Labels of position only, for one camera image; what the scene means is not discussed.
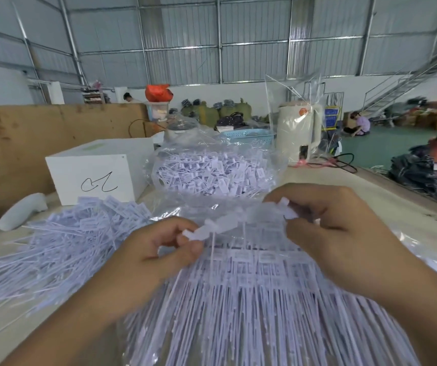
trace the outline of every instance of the person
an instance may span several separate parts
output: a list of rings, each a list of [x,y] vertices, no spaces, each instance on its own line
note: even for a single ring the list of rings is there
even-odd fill
[[[350,134],[351,137],[369,135],[369,130],[371,129],[371,122],[365,116],[362,116],[359,112],[352,112],[350,115],[351,119],[356,120],[356,127],[349,128],[344,127],[343,131]]]
[[[136,102],[134,100],[134,98],[130,95],[130,93],[128,93],[128,92],[124,93],[124,100],[126,102]]]
[[[320,225],[289,220],[289,239],[338,286],[386,308],[407,332],[421,363],[437,365],[437,273],[349,188],[286,184],[264,200],[279,202],[282,197],[320,218]],[[171,217],[131,233],[101,270],[1,365],[68,365],[106,326],[142,307],[166,278],[198,259],[202,243],[181,234],[196,228],[192,221]],[[158,258],[160,245],[178,248]]]

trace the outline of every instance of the pile of garments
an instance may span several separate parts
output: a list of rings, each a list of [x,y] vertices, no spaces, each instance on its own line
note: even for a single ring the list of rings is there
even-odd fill
[[[390,178],[414,191],[437,200],[437,170],[429,145],[419,145],[391,159]]]

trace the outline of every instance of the white box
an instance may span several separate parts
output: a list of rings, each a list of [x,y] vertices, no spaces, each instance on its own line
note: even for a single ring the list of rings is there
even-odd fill
[[[136,200],[147,186],[145,163],[154,152],[153,140],[106,139],[46,157],[62,205],[74,205],[79,196],[120,202]]]

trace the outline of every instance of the orange bag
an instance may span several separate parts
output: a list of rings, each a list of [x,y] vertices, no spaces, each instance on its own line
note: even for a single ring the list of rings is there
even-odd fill
[[[150,102],[169,102],[173,93],[168,89],[169,85],[147,85],[146,98]]]

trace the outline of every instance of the cardboard panel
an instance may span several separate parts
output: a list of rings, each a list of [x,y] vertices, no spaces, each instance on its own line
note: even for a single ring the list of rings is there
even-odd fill
[[[54,191],[45,157],[98,139],[145,137],[142,104],[0,106],[0,217]]]

